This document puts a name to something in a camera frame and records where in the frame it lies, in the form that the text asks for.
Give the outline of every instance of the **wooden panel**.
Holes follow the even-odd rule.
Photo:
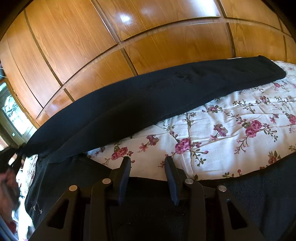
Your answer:
[[[262,0],[220,0],[228,18],[258,21],[281,29],[277,15]]]
[[[7,31],[11,54],[28,87],[42,106],[60,88],[44,61],[22,12]]]
[[[220,16],[214,0],[98,0],[121,40],[183,19]]]
[[[264,55],[285,61],[284,37],[261,26],[230,23],[237,57]]]
[[[280,22],[281,22],[281,26],[283,28],[283,32],[286,33],[286,34],[288,34],[288,35],[291,35],[290,32],[289,32],[289,30],[287,29],[287,27],[284,25],[283,21],[280,20]]]
[[[125,47],[138,74],[180,64],[232,58],[225,23],[196,24],[147,36]]]
[[[17,65],[15,64],[8,46],[6,34],[0,42],[0,60],[3,68],[5,69],[5,74],[8,77],[15,93],[18,95],[21,103],[30,115],[36,119],[42,110],[42,106],[38,103],[35,96],[30,91]]]
[[[286,38],[287,62],[296,64],[296,43],[293,38]]]
[[[65,91],[62,91],[54,101],[48,106],[44,113],[36,120],[39,125],[43,125],[49,118],[58,113],[72,103]]]
[[[115,45],[90,0],[34,0],[26,12],[42,51],[62,83]]]
[[[117,50],[84,71],[71,82],[67,90],[77,100],[99,88],[132,76],[124,56]]]

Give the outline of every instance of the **silver screw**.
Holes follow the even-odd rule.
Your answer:
[[[191,178],[187,178],[187,179],[185,179],[185,183],[192,184],[192,183],[194,183],[194,181]]]
[[[69,190],[70,190],[71,192],[74,192],[74,191],[77,190],[77,186],[76,186],[76,185],[72,185],[72,186],[69,187]]]
[[[220,185],[218,186],[219,191],[225,192],[227,190],[226,186]]]
[[[109,179],[109,178],[105,178],[102,180],[103,184],[109,184],[110,182],[111,182],[111,179]]]

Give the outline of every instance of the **person's hand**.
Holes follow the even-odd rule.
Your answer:
[[[0,215],[5,222],[12,221],[12,210],[15,204],[8,194],[7,187],[17,189],[18,184],[15,180],[15,173],[13,170],[8,169],[5,173],[0,173]]]

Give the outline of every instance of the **window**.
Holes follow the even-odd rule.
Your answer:
[[[31,126],[31,122],[17,105],[12,95],[6,98],[2,110],[21,135]]]

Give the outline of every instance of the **bed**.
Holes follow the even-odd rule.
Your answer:
[[[166,180],[167,155],[195,180],[264,169],[296,151],[296,65],[275,63],[287,72],[284,79],[217,98],[87,154],[112,169],[129,156],[131,176],[157,180]],[[23,195],[34,178],[36,160],[25,161]]]

